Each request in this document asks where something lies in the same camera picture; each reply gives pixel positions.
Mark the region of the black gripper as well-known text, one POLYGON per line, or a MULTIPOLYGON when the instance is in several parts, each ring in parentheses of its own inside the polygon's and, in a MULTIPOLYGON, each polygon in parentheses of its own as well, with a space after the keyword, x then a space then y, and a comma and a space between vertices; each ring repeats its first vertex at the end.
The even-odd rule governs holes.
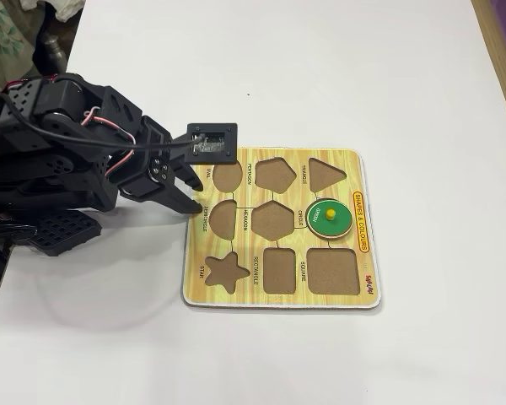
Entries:
POLYGON ((179 178, 192 190, 203 191, 189 164, 182 158, 169 161, 167 148, 130 148, 148 144, 168 147, 172 143, 170 133, 110 86, 86 85, 83 93, 85 132, 113 145, 83 150, 83 201, 115 203, 121 195, 138 203, 157 202, 177 213, 200 213, 202 205, 175 184, 179 178))

